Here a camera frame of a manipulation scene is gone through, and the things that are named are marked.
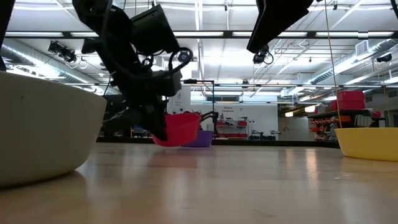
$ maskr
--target metal pole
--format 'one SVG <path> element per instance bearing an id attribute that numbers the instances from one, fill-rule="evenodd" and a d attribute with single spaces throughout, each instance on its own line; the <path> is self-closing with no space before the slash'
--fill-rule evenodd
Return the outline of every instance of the metal pole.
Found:
<path id="1" fill-rule="evenodd" d="M 12 9 L 14 8 L 15 0 L 1 0 L 0 1 L 0 46 L 2 46 L 2 42 L 6 36 L 6 31 L 8 27 L 8 23 L 11 18 Z M 6 71 L 6 64 L 2 60 L 0 56 L 0 70 Z"/>

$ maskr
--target ceiling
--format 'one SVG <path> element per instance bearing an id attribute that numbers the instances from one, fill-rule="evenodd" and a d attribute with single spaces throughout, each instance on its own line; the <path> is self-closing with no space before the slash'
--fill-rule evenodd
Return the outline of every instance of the ceiling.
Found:
<path id="1" fill-rule="evenodd" d="M 203 2 L 203 19 L 195 17 L 195 2 Z M 337 0 L 338 9 L 329 9 L 328 20 L 333 30 L 398 30 L 397 18 L 388 9 L 389 0 L 360 0 L 357 10 L 350 12 L 359 0 Z M 157 0 L 164 7 L 167 19 L 173 30 L 252 30 L 258 15 L 255 0 Z M 225 2 L 228 11 L 224 10 Z M 72 6 L 72 0 L 17 0 L 8 30 L 13 31 L 90 31 L 82 24 L 73 9 L 45 11 L 45 8 Z M 333 1 L 327 0 L 333 7 Z M 125 8 L 132 17 L 147 9 L 148 1 L 115 0 L 114 4 Z M 326 17 L 323 2 L 312 4 L 310 13 L 296 22 L 289 30 L 326 30 Z M 50 41 L 57 39 L 18 39 L 34 50 L 51 55 L 47 51 Z M 80 53 L 83 40 L 57 40 L 69 49 Z M 189 47 L 198 56 L 196 39 L 179 39 L 181 46 Z M 355 50 L 361 40 L 331 40 L 333 59 L 337 60 Z M 253 54 L 246 50 L 248 39 L 202 39 L 204 78 L 220 83 L 241 83 L 248 79 L 251 83 L 305 83 L 311 74 L 331 65 L 330 46 L 327 40 L 273 40 L 269 46 L 273 49 L 274 63 L 266 68 L 253 65 Z M 108 75 L 99 76 L 103 68 L 97 55 L 83 56 L 89 63 L 87 68 L 77 67 L 81 73 L 99 82 L 107 82 Z M 396 63 L 394 55 L 391 63 Z M 370 62 L 364 62 L 345 75 L 353 78 L 371 71 Z M 378 67 L 388 63 L 377 64 Z M 199 78 L 198 72 L 193 78 Z M 262 91 L 275 91 L 265 88 Z"/>

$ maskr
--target table surface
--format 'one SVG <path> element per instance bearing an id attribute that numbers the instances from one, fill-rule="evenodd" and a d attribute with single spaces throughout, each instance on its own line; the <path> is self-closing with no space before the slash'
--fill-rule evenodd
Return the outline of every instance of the table surface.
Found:
<path id="1" fill-rule="evenodd" d="M 71 174 L 2 190 L 0 223 L 396 223 L 398 163 L 339 149 L 96 144 Z"/>

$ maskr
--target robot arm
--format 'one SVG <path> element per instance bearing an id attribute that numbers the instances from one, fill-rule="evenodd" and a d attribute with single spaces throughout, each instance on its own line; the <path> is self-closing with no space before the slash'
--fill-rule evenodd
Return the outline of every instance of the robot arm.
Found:
<path id="1" fill-rule="evenodd" d="M 162 96 L 174 96 L 181 89 L 179 71 L 193 53 L 179 46 L 162 7 L 154 6 L 130 19 L 112 0 L 73 0 L 72 4 L 79 19 L 99 35 L 85 40 L 82 53 L 98 53 L 113 78 L 111 86 L 119 88 L 127 103 L 128 109 L 105 121 L 103 127 L 117 131 L 138 124 L 167 140 L 167 103 Z M 173 68 L 172 60 L 181 51 L 189 56 Z M 157 52 L 172 53 L 168 71 L 150 69 Z M 138 55 L 147 58 L 140 62 Z"/>

